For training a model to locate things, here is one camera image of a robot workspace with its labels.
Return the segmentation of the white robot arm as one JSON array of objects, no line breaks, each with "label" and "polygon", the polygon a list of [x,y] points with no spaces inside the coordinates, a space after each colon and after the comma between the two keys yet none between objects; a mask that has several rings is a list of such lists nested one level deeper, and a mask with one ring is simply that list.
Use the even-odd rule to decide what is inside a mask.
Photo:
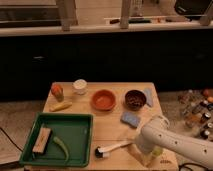
[{"label": "white robot arm", "polygon": [[213,169],[213,142],[171,132],[169,126],[169,120],[163,115],[154,116],[145,123],[135,137],[140,152],[149,154],[155,146],[160,146]]}]

